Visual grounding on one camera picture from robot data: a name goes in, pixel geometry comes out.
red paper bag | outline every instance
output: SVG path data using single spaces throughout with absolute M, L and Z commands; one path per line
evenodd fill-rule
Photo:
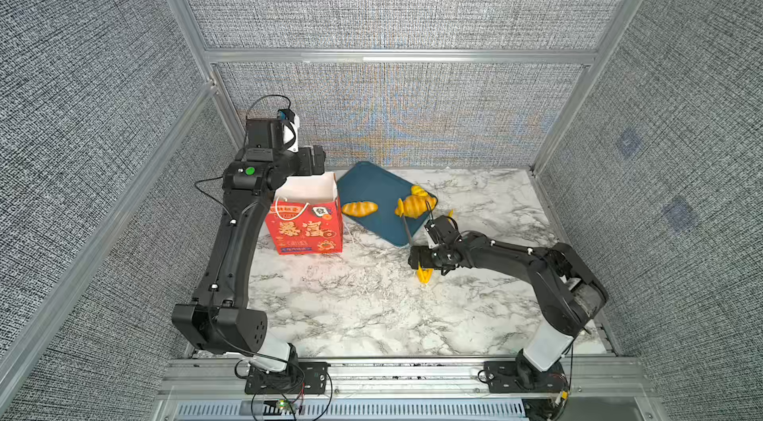
M 281 255 L 341 253 L 340 207 L 332 172 L 287 178 L 265 217 L 275 250 Z

blue tray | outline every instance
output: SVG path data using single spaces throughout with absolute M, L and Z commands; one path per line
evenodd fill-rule
M 411 195 L 411 186 L 413 183 L 368 161 L 357 163 L 337 181 L 341 205 L 356 201 L 372 201 L 379 206 L 376 213 L 366 217 L 352 217 L 347 214 L 344 216 L 352 218 L 361 226 L 398 247 L 408 244 L 408 236 L 405 234 L 400 216 L 395 216 L 395 209 L 397 209 L 398 199 L 405 199 Z M 411 235 L 419 230 L 428 216 L 428 213 L 424 213 L 418 219 L 405 218 Z

white bag handle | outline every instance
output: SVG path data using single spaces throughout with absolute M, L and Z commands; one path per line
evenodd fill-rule
M 284 202 L 289 202 L 289 200 L 286 197 L 284 197 Z M 304 210 L 307 209 L 309 205 L 310 203 L 304 203 L 304 207 L 302 207 L 302 210 L 299 211 L 299 213 L 296 216 L 292 217 L 291 219 L 286 219 L 283 216 L 281 216 L 281 214 L 279 214 L 279 197 L 276 196 L 275 197 L 275 215 L 278 216 L 280 220 L 294 220 L 300 217 L 302 213 L 304 213 Z

black robotic arm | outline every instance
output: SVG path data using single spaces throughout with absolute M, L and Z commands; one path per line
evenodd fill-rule
M 608 299 L 606 290 L 567 244 L 551 248 L 502 243 L 484 234 L 461 234 L 455 221 L 438 216 L 424 225 L 434 247 L 411 246 L 412 269 L 447 274 L 458 267 L 487 268 L 533 286 L 545 321 L 517 355 L 501 381 L 501 392 L 558 390 L 549 375 L 561 374 L 558 359 Z M 491 389 L 498 383 L 491 384 Z
M 246 308 L 257 236 L 275 190 L 290 176 L 323 174 L 326 156 L 320 146 L 296 147 L 295 118 L 281 109 L 279 118 L 247 120 L 244 147 L 224 172 L 225 212 L 207 270 L 191 302 L 177 304 L 172 312 L 172 323 L 199 350 L 263 351 L 267 315 Z

yellow croissant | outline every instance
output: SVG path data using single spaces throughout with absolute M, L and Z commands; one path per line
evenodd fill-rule
M 397 200 L 397 209 L 395 209 L 395 215 L 400 216 L 404 214 L 406 217 L 413 217 L 416 219 L 430 209 L 434 209 L 437 205 L 437 198 L 434 196 L 416 196 L 410 195 L 405 198 L 405 201 Z
M 421 186 L 414 186 L 411 188 L 411 194 L 414 196 L 423 196 L 427 197 L 429 196 L 429 193 L 424 190 Z
M 371 213 L 375 213 L 379 206 L 376 203 L 370 201 L 358 201 L 354 203 L 347 203 L 342 206 L 342 212 L 348 216 L 365 217 Z

